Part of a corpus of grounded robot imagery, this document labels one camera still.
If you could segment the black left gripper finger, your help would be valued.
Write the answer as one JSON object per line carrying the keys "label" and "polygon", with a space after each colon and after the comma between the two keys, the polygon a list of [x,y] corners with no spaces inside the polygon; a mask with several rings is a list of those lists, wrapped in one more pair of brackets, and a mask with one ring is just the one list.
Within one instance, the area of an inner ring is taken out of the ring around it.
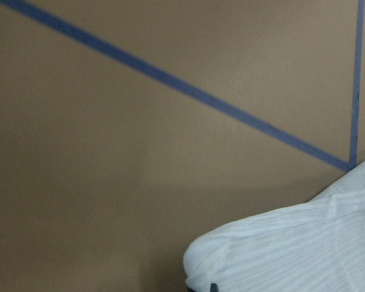
{"label": "black left gripper finger", "polygon": [[215,283],[211,283],[210,292],[218,292],[218,286]]}

